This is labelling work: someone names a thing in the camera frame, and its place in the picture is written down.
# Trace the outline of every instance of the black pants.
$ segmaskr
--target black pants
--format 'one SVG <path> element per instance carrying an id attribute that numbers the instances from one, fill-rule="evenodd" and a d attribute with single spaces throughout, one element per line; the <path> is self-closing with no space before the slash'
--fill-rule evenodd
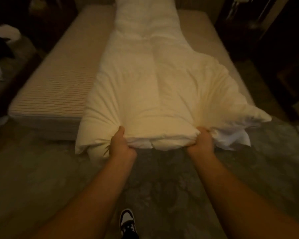
<path id="1" fill-rule="evenodd" d="M 127 230 L 122 239 L 139 239 L 138 234 L 132 230 Z"/>

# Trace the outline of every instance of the folded duvet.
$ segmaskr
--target folded duvet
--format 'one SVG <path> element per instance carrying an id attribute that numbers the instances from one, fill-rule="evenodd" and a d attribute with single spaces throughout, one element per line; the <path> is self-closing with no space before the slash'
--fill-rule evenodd
<path id="1" fill-rule="evenodd" d="M 88 95 L 76 153 L 108 156 L 120 125 L 131 147 L 169 150 L 194 143 L 197 126 L 217 146 L 250 145 L 245 128 L 271 117 L 247 103 L 227 69 L 195 52 L 174 0 L 116 0 L 115 28 Z"/>

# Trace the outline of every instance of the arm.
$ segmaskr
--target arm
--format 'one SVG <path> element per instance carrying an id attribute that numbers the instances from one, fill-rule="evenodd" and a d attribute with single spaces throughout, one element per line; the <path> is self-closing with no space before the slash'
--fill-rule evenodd
<path id="1" fill-rule="evenodd" d="M 121 126 L 113 136 L 110 158 L 90 184 L 33 238 L 103 238 L 136 159 Z"/>
<path id="2" fill-rule="evenodd" d="M 221 225 L 229 238 L 299 238 L 299 224 L 240 182 L 213 153 L 204 128 L 189 153 Z"/>

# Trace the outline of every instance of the shoe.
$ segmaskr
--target shoe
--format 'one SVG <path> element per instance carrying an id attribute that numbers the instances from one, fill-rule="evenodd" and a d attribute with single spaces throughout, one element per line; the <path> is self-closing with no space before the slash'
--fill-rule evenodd
<path id="1" fill-rule="evenodd" d="M 125 232 L 129 230 L 137 233 L 135 227 L 134 215 L 130 209 L 125 209 L 121 212 L 120 230 L 122 236 L 124 235 Z"/>

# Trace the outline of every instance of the bed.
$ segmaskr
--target bed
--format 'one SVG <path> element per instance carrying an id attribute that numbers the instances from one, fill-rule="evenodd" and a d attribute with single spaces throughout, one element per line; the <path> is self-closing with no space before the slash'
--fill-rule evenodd
<path id="1" fill-rule="evenodd" d="M 178 15 L 192 48 L 226 66 L 253 104 L 207 14 L 178 10 Z M 9 116 L 46 139 L 75 140 L 114 17 L 111 5 L 86 6 L 12 101 Z"/>

